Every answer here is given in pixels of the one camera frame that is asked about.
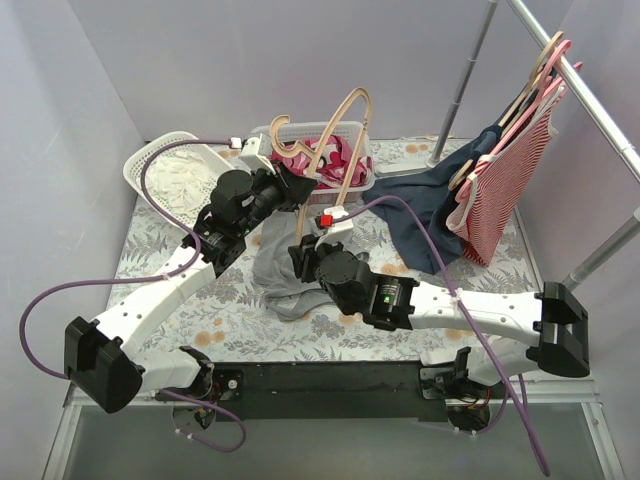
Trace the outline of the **grey tank top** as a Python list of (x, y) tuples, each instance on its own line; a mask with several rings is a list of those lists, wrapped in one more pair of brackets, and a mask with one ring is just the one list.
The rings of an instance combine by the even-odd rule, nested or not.
[(252, 267), (266, 308), (280, 321), (299, 320), (316, 307), (333, 304), (318, 283), (302, 283), (294, 274), (288, 247), (294, 245), (296, 224), (294, 213), (276, 212), (265, 220)]

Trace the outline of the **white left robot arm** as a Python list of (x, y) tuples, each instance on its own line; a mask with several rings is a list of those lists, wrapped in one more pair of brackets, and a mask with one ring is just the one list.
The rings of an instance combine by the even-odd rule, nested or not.
[(143, 355), (147, 338), (187, 299), (220, 277), (246, 249), (246, 236), (275, 211), (305, 204), (316, 180), (291, 173), (229, 170), (217, 180), (184, 237), (158, 271), (118, 305), (65, 329), (64, 373), (105, 412), (115, 413), (137, 394), (173, 388), (193, 400), (213, 386), (208, 358), (190, 347)]

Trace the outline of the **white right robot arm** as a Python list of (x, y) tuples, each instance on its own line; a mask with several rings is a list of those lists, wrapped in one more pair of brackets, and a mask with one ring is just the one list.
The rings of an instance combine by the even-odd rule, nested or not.
[(312, 235), (288, 253), (301, 282), (318, 283), (343, 314), (361, 314), (377, 329), (450, 328), (491, 336), (488, 346), (422, 358), (426, 366), (451, 365), (445, 380), (464, 397), (535, 370), (563, 378), (591, 372), (588, 313), (561, 283), (519, 294), (451, 293), (410, 277), (374, 273), (342, 244), (317, 245)]

